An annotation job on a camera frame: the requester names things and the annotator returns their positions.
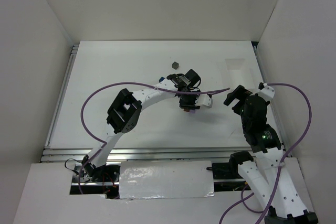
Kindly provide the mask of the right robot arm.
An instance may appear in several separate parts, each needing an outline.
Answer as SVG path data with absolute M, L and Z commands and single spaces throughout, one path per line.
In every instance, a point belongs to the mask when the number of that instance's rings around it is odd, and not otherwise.
M 260 83 L 258 89 L 253 93 L 239 85 L 224 101 L 228 106 L 238 100 L 232 110 L 240 116 L 245 140 L 252 150 L 232 154 L 229 164 L 264 209 L 257 223 L 318 223 L 316 213 L 301 200 L 285 165 L 288 153 L 267 122 L 268 105 L 275 95 L 273 84 Z

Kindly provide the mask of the grey wood cube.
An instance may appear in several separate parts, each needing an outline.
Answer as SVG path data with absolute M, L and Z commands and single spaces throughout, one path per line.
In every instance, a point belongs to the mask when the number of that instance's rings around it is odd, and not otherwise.
M 173 62 L 173 63 L 172 63 L 172 68 L 175 69 L 175 70 L 178 69 L 178 68 L 179 68 L 179 63 L 176 62 L 176 61 Z

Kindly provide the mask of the white perforated box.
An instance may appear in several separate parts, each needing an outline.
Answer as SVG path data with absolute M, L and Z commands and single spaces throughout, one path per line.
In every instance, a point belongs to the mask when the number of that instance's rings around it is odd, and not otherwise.
M 242 85 L 247 90 L 255 90 L 252 71 L 246 59 L 225 59 L 216 65 L 225 88 L 234 90 L 239 85 Z

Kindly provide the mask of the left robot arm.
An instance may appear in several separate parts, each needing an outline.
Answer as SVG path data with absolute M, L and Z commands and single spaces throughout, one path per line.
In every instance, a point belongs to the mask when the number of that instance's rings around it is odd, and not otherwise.
M 201 83 L 200 76 L 194 71 L 189 70 L 186 74 L 170 74 L 166 78 L 160 79 L 158 84 L 143 85 L 139 91 L 129 91 L 122 89 L 107 110 L 106 123 L 111 126 L 111 131 L 107 133 L 105 140 L 94 136 L 87 128 L 84 121 L 84 109 L 89 100 L 98 92 L 104 90 L 101 88 L 91 94 L 84 102 L 80 119 L 85 131 L 99 142 L 98 147 L 92 149 L 82 160 L 82 168 L 88 177 L 93 181 L 98 180 L 103 175 L 103 170 L 117 141 L 126 133 L 129 133 L 137 125 L 140 113 L 160 101 L 179 97 L 180 108 L 199 109 L 196 100 L 200 96 L 196 89 Z

